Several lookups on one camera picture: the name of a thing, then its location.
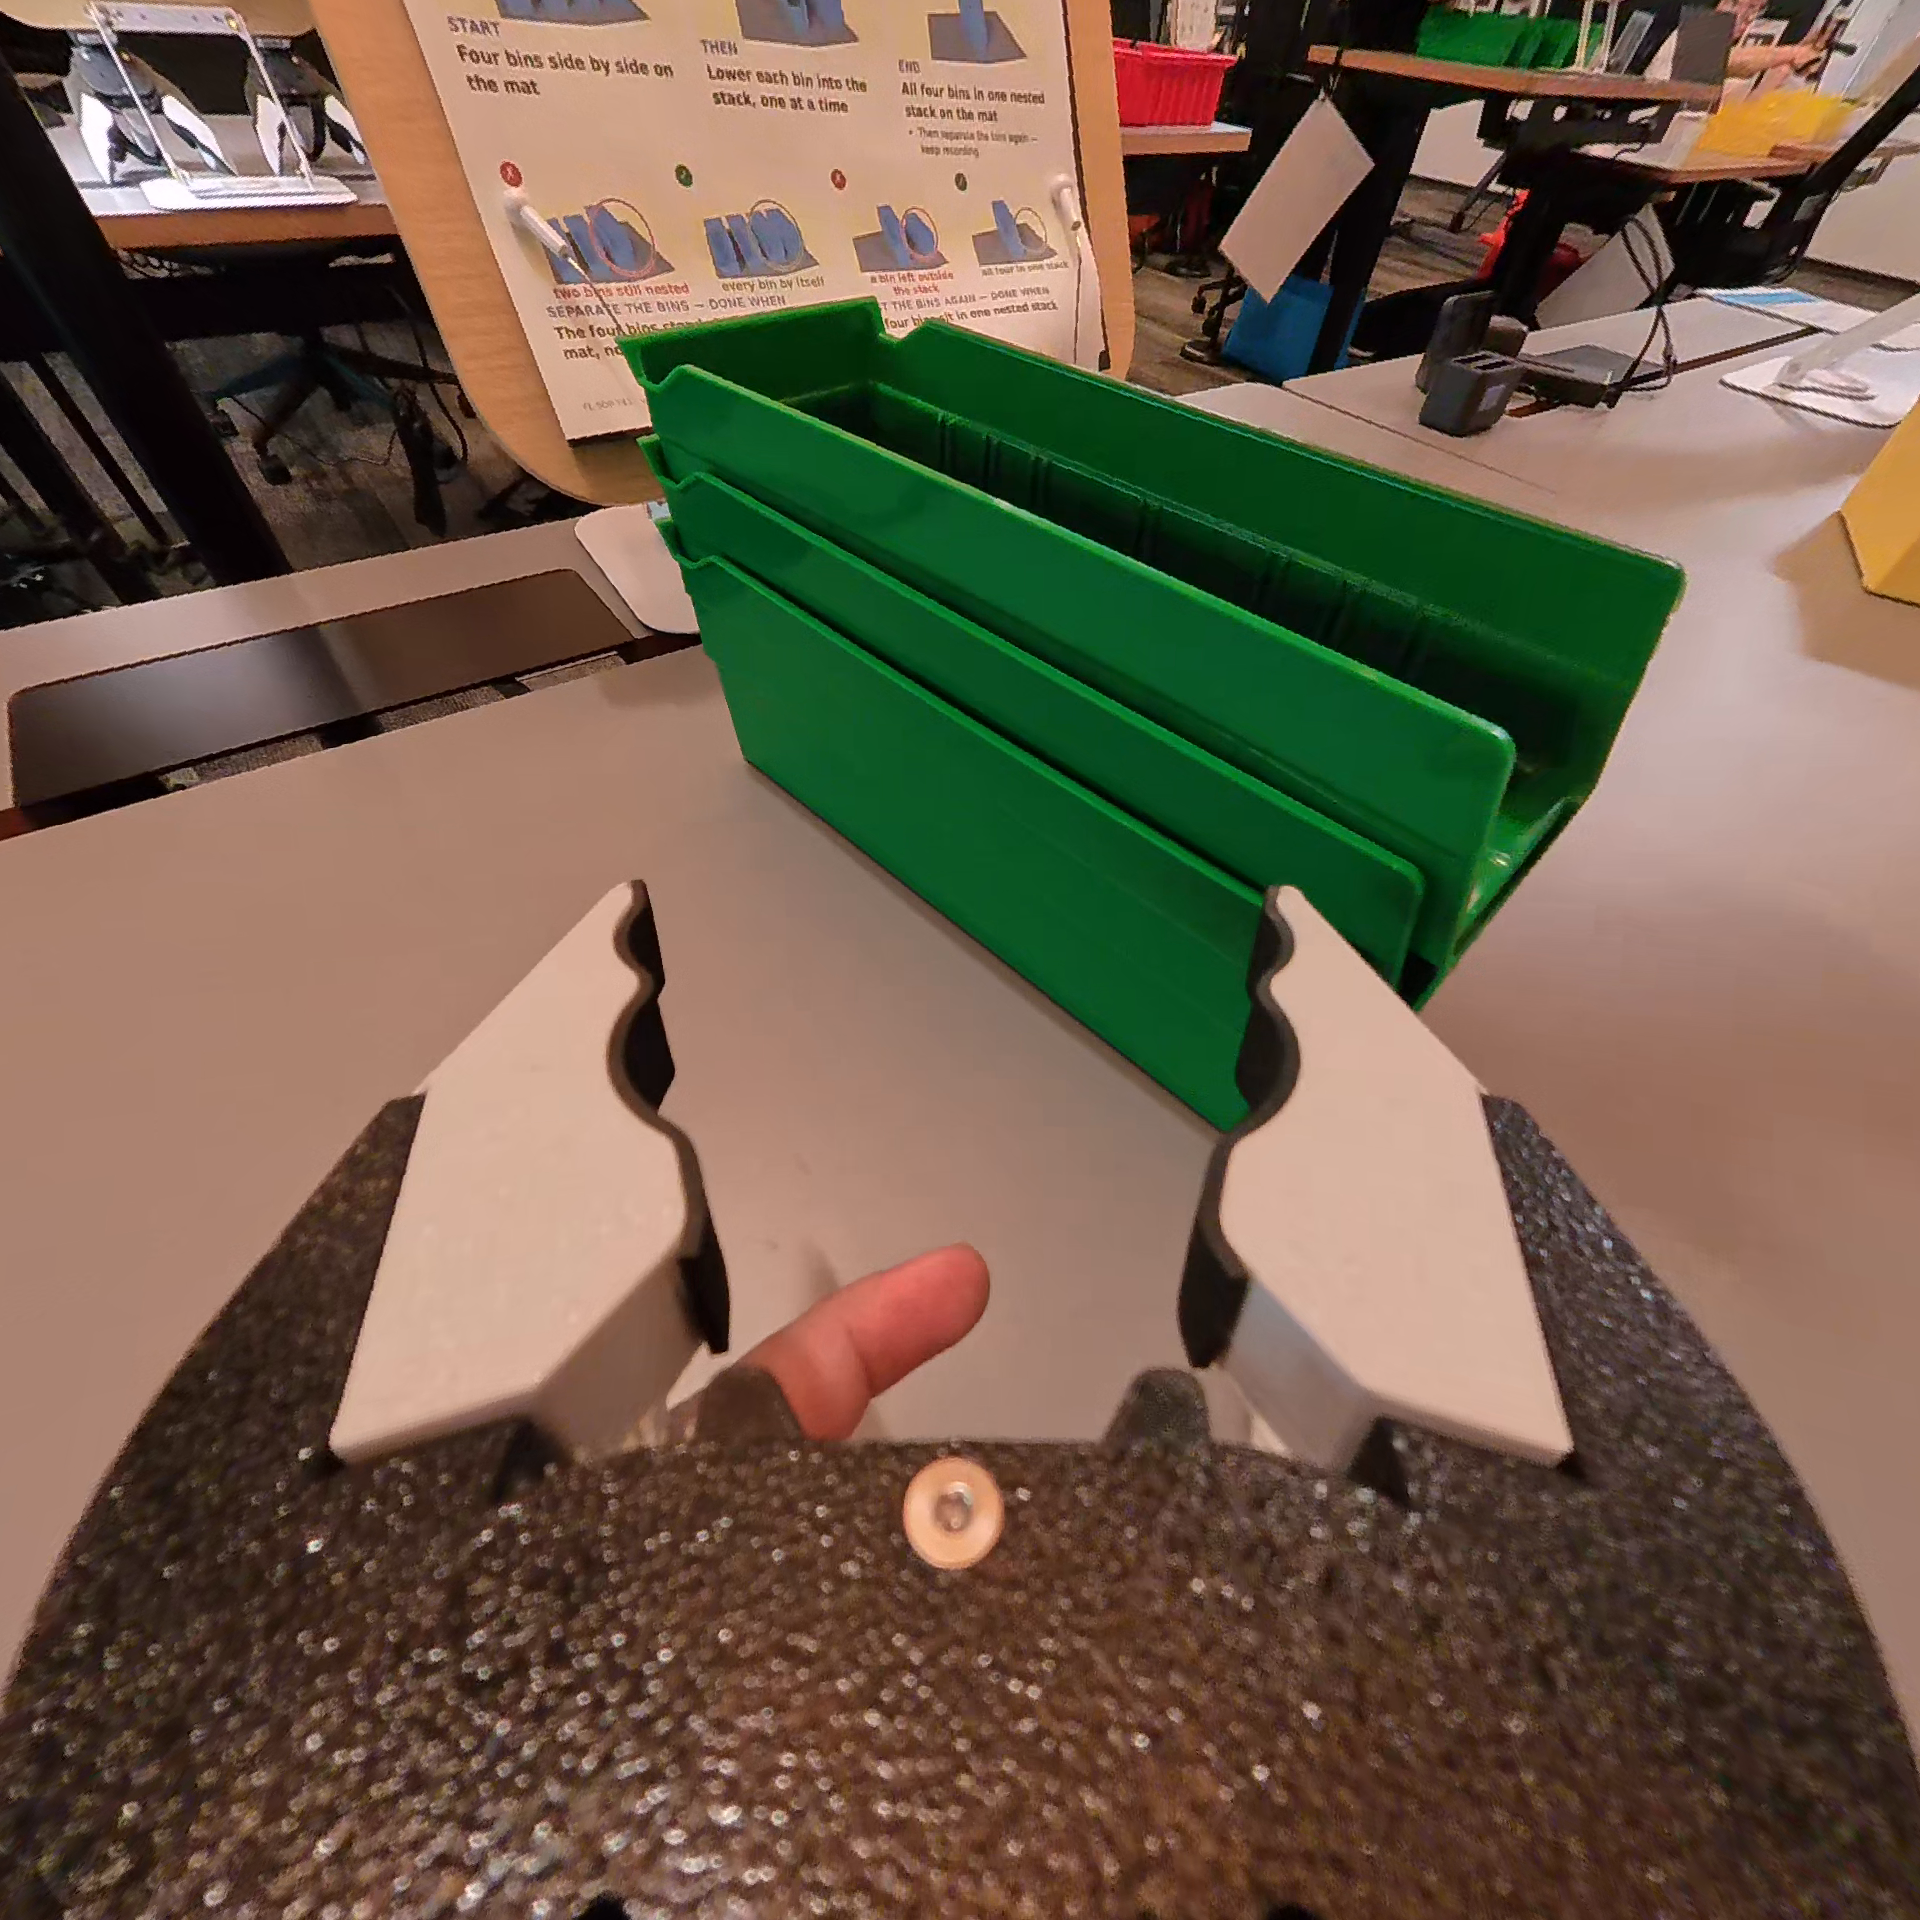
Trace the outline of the dark wooden desk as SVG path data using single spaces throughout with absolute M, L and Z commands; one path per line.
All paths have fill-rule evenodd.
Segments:
M 1420 55 L 1356 51 L 1333 45 L 1310 47 L 1306 66 L 1310 73 L 1328 80 L 1384 85 L 1427 106 L 1494 101 L 1594 106 L 1620 114 L 1650 108 L 1710 112 L 1720 105 L 1723 96 L 1723 82 L 1658 80 L 1582 69 L 1432 60 Z

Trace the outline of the flat black device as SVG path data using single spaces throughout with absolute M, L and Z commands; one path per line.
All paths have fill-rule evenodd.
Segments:
M 1610 410 L 1628 394 L 1658 392 L 1672 377 L 1664 358 L 1594 345 L 1526 352 L 1516 369 L 1516 390 L 1543 410 Z

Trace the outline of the black charging dock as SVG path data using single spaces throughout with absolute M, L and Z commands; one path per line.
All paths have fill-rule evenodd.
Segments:
M 1490 430 L 1520 387 L 1526 341 L 1526 322 L 1503 315 L 1494 291 L 1446 301 L 1414 374 L 1417 425 L 1448 439 Z

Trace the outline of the white stand base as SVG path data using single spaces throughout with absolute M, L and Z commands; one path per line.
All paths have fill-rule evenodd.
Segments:
M 662 526 L 664 514 L 653 502 L 635 502 L 583 514 L 574 535 L 641 628 L 694 638 L 700 635 L 700 615 Z

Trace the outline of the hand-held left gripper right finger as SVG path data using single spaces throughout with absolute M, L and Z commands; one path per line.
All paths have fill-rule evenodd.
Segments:
M 1565 1395 L 1477 1077 L 1297 887 L 1272 889 L 1177 1325 L 1287 1458 L 1386 1426 L 1558 1470 Z

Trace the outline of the plywood board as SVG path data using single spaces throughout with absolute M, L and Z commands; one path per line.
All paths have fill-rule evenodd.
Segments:
M 407 6 L 315 2 L 312 13 L 425 304 L 483 425 L 519 468 L 592 510 L 659 500 L 661 482 L 635 436 L 566 443 Z M 1110 13 L 1096 2 L 1067 2 L 1063 13 L 1078 205 L 1099 277 L 1099 370 L 1126 378 L 1139 307 Z

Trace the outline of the red plastic bin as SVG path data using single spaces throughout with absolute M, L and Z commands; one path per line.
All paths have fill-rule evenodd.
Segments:
M 1124 130 L 1206 130 L 1236 55 L 1117 38 L 1117 119 Z

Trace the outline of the grey hanging card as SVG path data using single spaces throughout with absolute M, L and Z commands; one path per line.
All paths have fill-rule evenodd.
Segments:
M 1326 92 L 1287 135 L 1219 251 L 1253 295 L 1275 302 L 1303 257 L 1375 172 L 1375 156 Z

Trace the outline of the light wooden table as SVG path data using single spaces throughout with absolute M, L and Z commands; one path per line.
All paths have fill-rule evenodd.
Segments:
M 325 171 L 349 195 L 340 205 L 218 205 L 214 208 L 156 208 L 136 186 L 106 186 L 84 148 L 60 137 L 60 163 L 109 246 L 125 254 L 178 254 L 322 243 L 386 243 L 401 235 L 375 175 Z

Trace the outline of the black desk panel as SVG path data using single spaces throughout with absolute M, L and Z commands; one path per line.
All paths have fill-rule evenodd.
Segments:
M 13 807 L 62 804 L 633 638 L 584 578 L 550 571 L 32 685 L 6 711 Z

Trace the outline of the white tablet stand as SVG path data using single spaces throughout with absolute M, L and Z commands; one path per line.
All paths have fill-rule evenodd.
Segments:
M 1919 402 L 1919 295 L 1787 357 L 1736 366 L 1720 384 L 1826 420 L 1898 429 Z

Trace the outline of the black office chair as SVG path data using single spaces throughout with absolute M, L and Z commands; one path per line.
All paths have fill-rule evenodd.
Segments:
M 1916 87 L 1857 102 L 1860 120 L 1837 148 L 1734 156 L 1734 177 L 1679 192 L 1662 214 L 1672 283 L 1704 292 L 1782 283 L 1810 253 L 1833 205 L 1884 161 L 1919 106 Z

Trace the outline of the yellow plastic bin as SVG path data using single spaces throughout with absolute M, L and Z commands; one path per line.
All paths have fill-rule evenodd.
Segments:
M 1864 106 L 1847 96 L 1829 96 L 1810 88 L 1773 88 L 1764 92 L 1731 91 L 1706 119 L 1692 156 L 1773 159 L 1788 153 L 1829 153 L 1860 120 Z

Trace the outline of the black post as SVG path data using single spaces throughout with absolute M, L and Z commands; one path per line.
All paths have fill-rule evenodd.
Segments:
M 3 251 L 178 532 L 223 586 L 292 573 L 11 64 L 3 66 Z

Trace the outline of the grey desk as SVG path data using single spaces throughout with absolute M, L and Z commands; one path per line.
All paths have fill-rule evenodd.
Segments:
M 1916 1704 L 1916 610 L 1840 479 L 1549 492 L 1213 409 L 1668 558 L 1596 796 L 1427 1007 L 1775 1429 Z M 616 884 L 753 1346 L 929 1247 L 987 1319 L 894 1437 L 1091 1437 L 1177 1365 L 1209 1129 L 748 772 L 674 653 L 4 838 L 4 1667 L 138 1416 L 379 1109 Z

